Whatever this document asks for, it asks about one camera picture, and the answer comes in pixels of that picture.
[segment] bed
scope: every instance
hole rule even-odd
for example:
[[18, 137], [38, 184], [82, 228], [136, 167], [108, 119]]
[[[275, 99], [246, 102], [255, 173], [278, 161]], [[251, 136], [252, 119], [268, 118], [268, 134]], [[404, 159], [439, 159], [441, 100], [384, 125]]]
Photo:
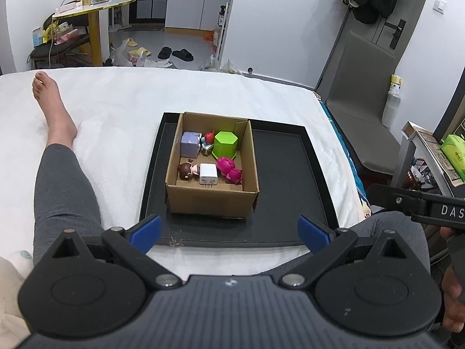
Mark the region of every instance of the bed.
[[[78, 127], [74, 151], [94, 187], [102, 225], [138, 221], [147, 167], [165, 111], [195, 111], [304, 126], [341, 227], [365, 218], [337, 133], [317, 96], [304, 88], [240, 75], [157, 68], [68, 68], [48, 71]], [[33, 193], [47, 127], [32, 96], [34, 71], [0, 76], [0, 256], [33, 245]], [[189, 274], [248, 275], [308, 252], [306, 247], [154, 246], [148, 255]]]

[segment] green tissue box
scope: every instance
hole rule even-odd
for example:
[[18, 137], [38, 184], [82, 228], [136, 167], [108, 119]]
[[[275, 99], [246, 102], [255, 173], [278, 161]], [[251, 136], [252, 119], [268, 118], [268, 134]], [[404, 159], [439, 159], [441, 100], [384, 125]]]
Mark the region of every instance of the green tissue box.
[[462, 181], [465, 181], [465, 140], [449, 135], [441, 145], [441, 151], [452, 164]]

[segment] cardboard box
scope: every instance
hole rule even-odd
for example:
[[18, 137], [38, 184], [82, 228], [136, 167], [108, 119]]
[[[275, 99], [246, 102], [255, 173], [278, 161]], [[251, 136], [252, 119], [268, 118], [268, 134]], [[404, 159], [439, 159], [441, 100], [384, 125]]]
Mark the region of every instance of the cardboard box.
[[[201, 185], [198, 179], [180, 179], [179, 164], [187, 162], [180, 156], [180, 141], [184, 131], [206, 133], [214, 130], [230, 131], [238, 137], [236, 168], [242, 169], [244, 179], [241, 185], [227, 182], [219, 173], [217, 185]], [[215, 164], [212, 155], [199, 152], [193, 164]], [[247, 119], [222, 117], [219, 115], [182, 113], [174, 135], [165, 177], [168, 205], [172, 213], [203, 214], [224, 218], [245, 218], [254, 208], [259, 195], [259, 179], [252, 127]]]

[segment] white wall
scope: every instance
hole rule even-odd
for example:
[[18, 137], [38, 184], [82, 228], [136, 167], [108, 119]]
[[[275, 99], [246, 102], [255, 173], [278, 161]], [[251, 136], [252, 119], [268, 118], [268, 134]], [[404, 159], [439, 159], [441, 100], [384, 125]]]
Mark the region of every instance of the white wall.
[[408, 120], [436, 129], [465, 66], [465, 0], [446, 0], [444, 15], [433, 11], [434, 1], [426, 0], [396, 69], [401, 102], [390, 131], [399, 142]]
[[341, 0], [233, 0], [222, 62], [315, 87], [346, 11]]
[[[60, 6], [63, 0], [6, 0], [6, 18], [9, 33], [9, 52], [12, 53], [15, 68], [9, 65], [3, 73], [22, 72], [31, 69], [27, 64], [27, 57], [33, 50], [32, 30], [41, 27], [45, 19], [53, 13], [54, 9]], [[101, 27], [108, 26], [108, 11], [101, 14]], [[108, 48], [108, 30], [104, 30], [102, 35], [102, 48]], [[0, 41], [5, 43], [5, 33], [0, 31]], [[107, 59], [105, 52], [102, 58]]]
[[0, 68], [3, 74], [16, 72], [6, 20], [6, 0], [0, 0]]

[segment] knee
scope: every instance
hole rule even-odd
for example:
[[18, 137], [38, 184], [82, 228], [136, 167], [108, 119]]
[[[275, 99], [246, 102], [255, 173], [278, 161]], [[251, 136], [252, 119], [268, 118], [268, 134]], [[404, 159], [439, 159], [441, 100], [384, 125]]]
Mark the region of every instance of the knee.
[[424, 236], [421, 224], [412, 221], [409, 216], [406, 216], [399, 211], [388, 211], [378, 214], [375, 235], [378, 236], [381, 232], [387, 229], [398, 232], [402, 237]]

